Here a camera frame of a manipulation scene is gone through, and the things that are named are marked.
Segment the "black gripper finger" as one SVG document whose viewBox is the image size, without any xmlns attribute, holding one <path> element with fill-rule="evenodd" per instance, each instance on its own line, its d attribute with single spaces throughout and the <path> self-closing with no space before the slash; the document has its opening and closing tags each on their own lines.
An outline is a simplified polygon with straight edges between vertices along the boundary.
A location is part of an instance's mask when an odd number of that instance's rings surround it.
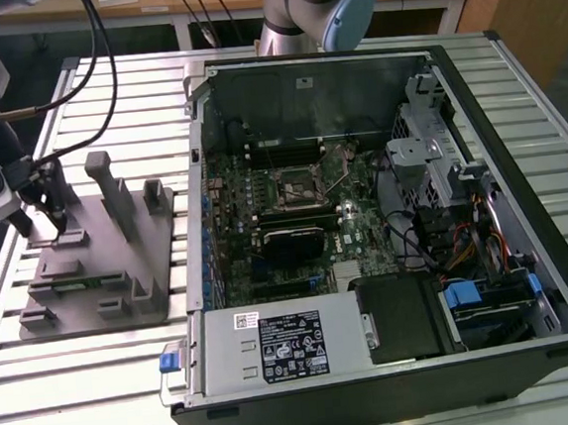
<svg viewBox="0 0 568 425">
<path fill-rule="evenodd" d="M 36 191 L 36 206 L 48 217 L 59 237 L 67 229 L 66 206 L 72 200 L 62 165 L 58 159 L 36 161 L 31 179 Z"/>
<path fill-rule="evenodd" d="M 15 227 L 23 238 L 30 237 L 34 226 L 32 219 L 22 209 L 21 203 L 17 203 L 11 208 L 8 223 Z"/>
</svg>

